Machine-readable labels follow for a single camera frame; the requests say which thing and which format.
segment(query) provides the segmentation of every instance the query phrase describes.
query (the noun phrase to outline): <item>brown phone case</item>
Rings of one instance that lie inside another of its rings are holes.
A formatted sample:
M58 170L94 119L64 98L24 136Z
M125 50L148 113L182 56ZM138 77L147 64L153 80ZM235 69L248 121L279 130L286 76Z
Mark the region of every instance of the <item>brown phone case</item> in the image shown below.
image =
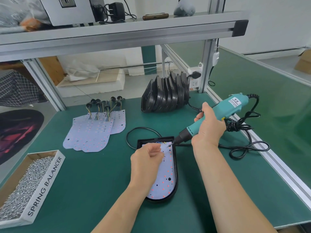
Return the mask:
M166 19L168 17L169 17L168 13L163 13L163 14L154 14L154 15L144 15L142 19L143 20Z

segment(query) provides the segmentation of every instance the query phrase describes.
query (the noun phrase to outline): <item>black and white checkered cloth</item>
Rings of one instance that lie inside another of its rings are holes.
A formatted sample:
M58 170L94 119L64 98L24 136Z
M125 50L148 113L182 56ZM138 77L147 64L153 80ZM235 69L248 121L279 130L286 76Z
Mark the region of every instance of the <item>black and white checkered cloth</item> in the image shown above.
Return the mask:
M37 86L16 70L0 70L0 105L22 107L38 101Z

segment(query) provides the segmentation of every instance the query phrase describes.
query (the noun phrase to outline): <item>white box of screws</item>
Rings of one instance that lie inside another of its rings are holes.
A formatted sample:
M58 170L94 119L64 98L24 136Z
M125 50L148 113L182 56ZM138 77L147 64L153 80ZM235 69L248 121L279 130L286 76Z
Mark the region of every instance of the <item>white box of screws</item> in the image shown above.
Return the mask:
M0 229L34 222L64 159L59 150L25 156L0 188Z

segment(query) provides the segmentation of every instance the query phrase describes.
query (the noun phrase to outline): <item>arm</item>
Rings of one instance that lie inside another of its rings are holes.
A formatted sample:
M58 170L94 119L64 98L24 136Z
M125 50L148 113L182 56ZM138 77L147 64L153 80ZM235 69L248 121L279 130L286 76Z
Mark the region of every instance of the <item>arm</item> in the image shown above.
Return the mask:
M205 120L199 133L192 138L193 152L208 195L214 222L219 233L275 233L271 223L247 195L218 149L219 139L226 129L205 102ZM195 121L203 117L198 114Z
M130 232L138 210L156 181L164 154L160 144L148 143L131 156L131 181L92 233Z

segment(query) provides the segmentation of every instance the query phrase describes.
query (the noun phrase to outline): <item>electric screwdriver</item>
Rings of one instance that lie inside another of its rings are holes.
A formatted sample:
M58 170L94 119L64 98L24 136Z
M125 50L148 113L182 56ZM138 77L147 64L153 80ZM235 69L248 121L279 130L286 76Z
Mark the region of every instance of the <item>electric screwdriver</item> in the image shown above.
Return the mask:
M213 107L213 111L217 120L224 120L234 115L236 112L241 111L242 107L247 105L248 96L240 94L231 95L229 98L219 102ZM177 137L175 137L172 145L178 145L181 142L186 142L192 139L192 137L198 134L200 126L205 119L205 115L192 125L182 130Z

